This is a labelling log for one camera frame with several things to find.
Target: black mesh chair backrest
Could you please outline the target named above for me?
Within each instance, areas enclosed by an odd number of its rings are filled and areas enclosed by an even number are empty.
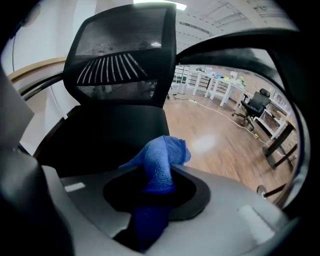
[[[176,5],[130,4],[86,19],[63,82],[80,104],[162,107],[176,66]]]
[[[266,89],[261,89],[259,92],[256,91],[253,98],[250,99],[248,105],[255,108],[257,111],[263,110],[270,103],[270,92]]]

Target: blue cloth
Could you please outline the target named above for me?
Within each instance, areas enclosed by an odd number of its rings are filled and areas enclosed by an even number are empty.
[[[167,195],[176,190],[171,177],[170,164],[183,165],[191,158],[186,141],[172,136],[160,136],[148,142],[144,148],[128,163],[120,167],[144,165],[148,184],[143,194]],[[168,226],[171,211],[169,204],[149,202],[147,205],[137,205],[130,220],[130,230],[137,241],[137,250],[144,252],[163,233]]]

